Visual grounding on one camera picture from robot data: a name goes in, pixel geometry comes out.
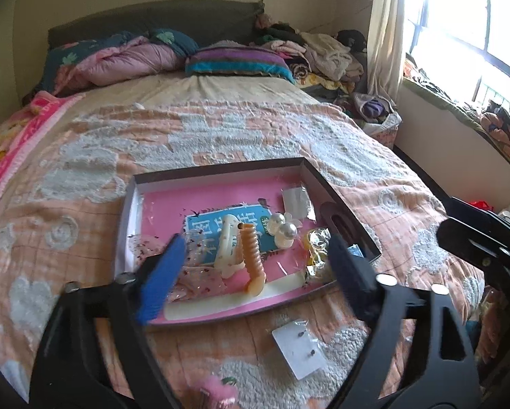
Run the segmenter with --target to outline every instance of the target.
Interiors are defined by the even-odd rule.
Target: window frame
[[[491,18],[492,18],[492,0],[487,0],[486,3],[486,10],[487,10],[487,16],[486,16],[486,36],[484,39],[484,49],[480,49],[477,46],[473,46],[467,41],[464,41],[462,39],[459,39],[453,35],[448,34],[447,32],[440,32],[444,34],[447,38],[450,38],[459,44],[467,47],[468,49],[474,51],[475,53],[482,56],[482,58],[490,63],[492,66],[496,67],[498,70],[503,72],[505,75],[507,75],[510,78],[510,66],[501,61],[496,56],[492,55],[488,52],[488,45],[490,43],[490,27],[491,27]],[[408,50],[408,53],[411,54],[414,50],[415,46],[418,44],[420,33],[424,30],[434,31],[434,29],[431,29],[428,27],[428,19],[429,19],[429,11],[430,11],[430,4],[429,0],[424,0],[422,5],[422,10],[420,11],[418,15],[418,22],[415,23],[414,21],[407,19],[407,23],[411,23],[414,25],[414,35],[412,36],[412,42],[410,43],[410,48]],[[478,92],[480,90],[480,85],[482,83],[482,75],[480,76],[477,86],[475,87],[474,94],[472,95],[471,101],[474,102],[477,99]]]

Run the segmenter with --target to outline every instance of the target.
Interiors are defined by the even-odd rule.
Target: white paper tag
[[[272,335],[297,380],[327,365],[317,338],[304,321],[292,321],[273,330]]]

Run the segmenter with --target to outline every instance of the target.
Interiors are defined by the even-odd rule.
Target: bed
[[[251,4],[253,20],[260,4],[242,4]],[[200,5],[190,3],[183,13],[198,13]],[[123,12],[131,17],[132,10]],[[120,13],[115,11],[118,20]],[[79,32],[98,26],[95,19],[98,14],[90,23],[73,23],[77,35],[90,35]],[[215,29],[223,23],[215,21]],[[65,32],[60,41],[75,40],[66,28],[54,32]],[[240,28],[227,35],[249,34]],[[75,280],[88,287],[112,279],[121,200],[132,175],[297,156],[327,178],[373,237],[382,252],[377,272],[417,288],[445,284],[463,321],[469,318],[481,300],[483,274],[438,247],[435,232],[445,218],[443,205],[393,152],[339,109],[318,103],[284,79],[168,73],[86,92],[65,109],[4,187],[0,370],[9,383],[28,398],[38,342],[63,284]],[[328,361],[301,381],[291,376],[271,336],[296,319],[309,321]],[[414,322],[405,322],[383,394],[399,383],[413,328]],[[99,331],[114,387],[127,395],[106,322],[100,322]],[[196,385],[210,373],[238,379],[241,407],[324,407],[366,336],[337,288],[247,317],[147,331],[185,407],[197,407]]]

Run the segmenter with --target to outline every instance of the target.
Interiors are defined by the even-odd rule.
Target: curtain
[[[395,103],[403,78],[404,0],[373,0],[367,67],[369,94]]]

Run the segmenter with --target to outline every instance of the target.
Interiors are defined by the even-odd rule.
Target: dark gray headboard
[[[183,32],[204,47],[219,40],[248,43],[256,36],[255,18],[264,3],[226,0],[166,0],[118,7],[62,24],[49,30],[51,49],[79,40],[100,39],[127,30],[142,34],[148,29],[169,28]]]

